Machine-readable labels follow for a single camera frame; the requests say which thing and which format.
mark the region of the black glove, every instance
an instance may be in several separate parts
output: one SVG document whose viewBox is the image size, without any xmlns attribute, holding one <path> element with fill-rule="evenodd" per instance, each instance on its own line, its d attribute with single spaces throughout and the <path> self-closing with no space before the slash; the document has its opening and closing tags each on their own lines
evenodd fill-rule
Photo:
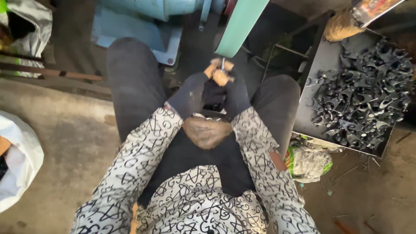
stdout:
<svg viewBox="0 0 416 234">
<path fill-rule="evenodd" d="M 208 77 L 204 73 L 196 73 L 185 80 L 181 88 L 168 99 L 168 103 L 180 117 L 185 120 L 193 113 L 202 110 L 202 93 Z"/>
<path fill-rule="evenodd" d="M 234 119 L 237 115 L 241 114 L 241 112 L 251 107 L 251 104 L 244 79 L 236 72 L 235 67 L 231 71 L 231 75 L 235 80 L 234 82 L 228 81 L 225 85 L 227 97 L 224 109 L 227 111 L 227 115 L 231 119 Z"/>
</svg>

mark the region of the white plastic bag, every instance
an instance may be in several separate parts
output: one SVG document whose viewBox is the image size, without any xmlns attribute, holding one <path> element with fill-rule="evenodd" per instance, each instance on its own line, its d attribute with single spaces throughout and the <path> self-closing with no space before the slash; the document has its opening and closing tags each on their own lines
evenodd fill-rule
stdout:
<svg viewBox="0 0 416 234">
<path fill-rule="evenodd" d="M 7 2 L 7 8 L 18 16 L 31 22 L 35 27 L 34 32 L 29 33 L 24 38 L 15 40 L 10 45 L 10 49 L 20 55 L 40 58 L 52 33 L 52 11 L 35 0 L 9 0 Z M 7 63 L 15 63 L 30 67 L 44 67 L 41 62 L 33 60 L 16 59 L 6 56 L 1 56 L 0 60 Z M 18 75 L 38 77 L 40 74 L 18 72 Z"/>
<path fill-rule="evenodd" d="M 0 111 L 0 136 L 11 147 L 6 154 L 9 169 L 0 180 L 0 213 L 16 203 L 43 163 L 43 150 L 32 128 L 19 117 Z"/>
</svg>

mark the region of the metal frame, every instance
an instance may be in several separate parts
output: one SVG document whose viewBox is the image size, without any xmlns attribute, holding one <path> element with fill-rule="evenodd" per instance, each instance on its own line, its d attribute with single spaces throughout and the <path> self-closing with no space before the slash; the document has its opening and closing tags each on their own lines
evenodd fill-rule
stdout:
<svg viewBox="0 0 416 234">
<path fill-rule="evenodd" d="M 329 10 L 329 11 L 325 12 L 324 14 L 320 15 L 319 17 L 317 17 L 317 18 L 315 18 L 315 19 L 307 22 L 306 24 L 304 24 L 300 28 L 298 28 L 298 29 L 296 29 L 296 30 L 288 33 L 285 36 L 284 39 L 280 40 L 278 43 L 276 43 L 275 45 L 273 45 L 273 47 L 271 49 L 271 52 L 270 52 L 269 59 L 268 59 L 267 64 L 266 64 L 266 68 L 265 68 L 264 73 L 263 73 L 262 82 L 264 81 L 264 78 L 267 75 L 267 69 L 268 69 L 269 64 L 270 64 L 270 60 L 271 60 L 271 56 L 273 54 L 273 50 L 277 46 L 277 47 L 280 47 L 282 49 L 285 49 L 285 50 L 288 50 L 290 52 L 293 52 L 295 54 L 301 55 L 303 57 L 306 56 L 308 58 L 307 64 L 306 64 L 305 68 L 303 69 L 302 75 L 298 79 L 298 83 L 299 83 L 299 85 L 301 87 L 301 91 L 303 91 L 303 87 L 305 86 L 305 83 L 306 83 L 306 80 L 307 80 L 309 71 L 311 69 L 311 66 L 312 66 L 312 63 L 314 61 L 316 52 L 318 50 L 319 44 L 321 42 L 321 39 L 323 37 L 324 31 L 325 31 L 325 27 L 327 25 L 328 20 L 334 15 L 334 13 L 335 12 L 333 10 Z M 281 46 L 279 44 L 282 41 L 285 41 L 288 38 L 292 38 L 296 34 L 299 34 L 300 32 L 303 32 L 304 30 L 306 30 L 306 29 L 308 29 L 310 27 L 313 27 L 313 26 L 318 26 L 318 29 L 317 29 L 317 32 L 315 33 L 314 42 L 313 42 L 312 48 L 310 50 L 310 53 L 308 55 L 304 55 L 304 54 L 301 54 L 301 53 L 299 53 L 297 51 L 293 51 L 293 50 L 290 50 L 290 49 L 287 49 L 287 48 L 283 48 L 284 46 Z"/>
</svg>

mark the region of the wooden handle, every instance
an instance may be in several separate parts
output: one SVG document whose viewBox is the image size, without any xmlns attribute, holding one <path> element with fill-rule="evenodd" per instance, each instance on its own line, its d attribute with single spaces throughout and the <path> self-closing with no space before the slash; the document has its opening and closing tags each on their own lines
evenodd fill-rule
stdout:
<svg viewBox="0 0 416 234">
<path fill-rule="evenodd" d="M 233 77 L 227 76 L 221 70 L 216 70 L 214 72 L 213 80 L 221 87 L 225 86 L 228 81 L 234 82 Z"/>
</svg>

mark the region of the thigh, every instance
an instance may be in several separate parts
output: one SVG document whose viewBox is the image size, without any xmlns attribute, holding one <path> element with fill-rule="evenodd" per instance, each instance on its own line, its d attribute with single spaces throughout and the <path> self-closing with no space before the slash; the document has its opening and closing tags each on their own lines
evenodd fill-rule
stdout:
<svg viewBox="0 0 416 234">
<path fill-rule="evenodd" d="M 140 126 L 166 101 L 158 63 L 149 47 L 122 38 L 107 49 L 107 74 L 120 139 Z"/>
<path fill-rule="evenodd" d="M 298 83 L 287 75 L 264 80 L 253 97 L 253 107 L 279 144 L 281 157 L 289 145 L 299 98 Z"/>
</svg>

